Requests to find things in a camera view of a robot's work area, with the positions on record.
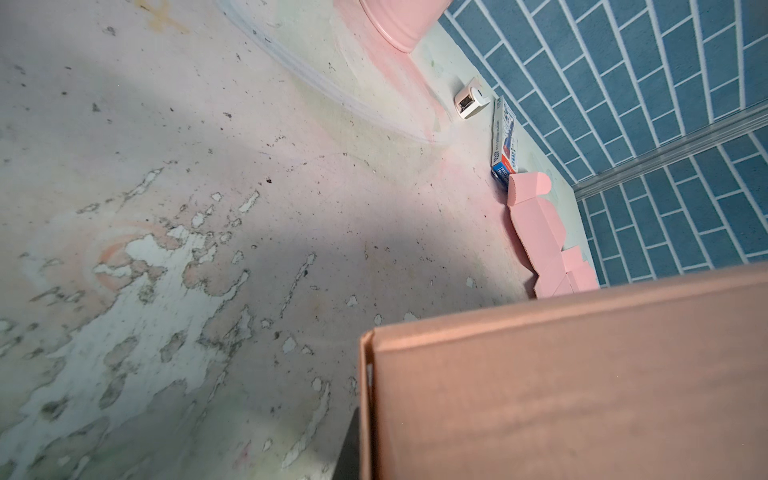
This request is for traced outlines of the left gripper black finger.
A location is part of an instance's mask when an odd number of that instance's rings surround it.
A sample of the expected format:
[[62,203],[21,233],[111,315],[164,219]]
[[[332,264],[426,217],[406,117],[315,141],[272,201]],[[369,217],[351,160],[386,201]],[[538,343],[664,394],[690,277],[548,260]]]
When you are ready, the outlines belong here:
[[360,473],[360,409],[351,417],[336,465],[333,480],[358,480]]

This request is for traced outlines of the orange paper box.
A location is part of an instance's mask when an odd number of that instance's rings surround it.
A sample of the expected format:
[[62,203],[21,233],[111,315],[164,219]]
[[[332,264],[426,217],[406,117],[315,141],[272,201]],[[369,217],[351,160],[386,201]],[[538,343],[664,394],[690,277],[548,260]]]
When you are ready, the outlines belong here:
[[763,479],[767,267],[389,325],[364,479]]

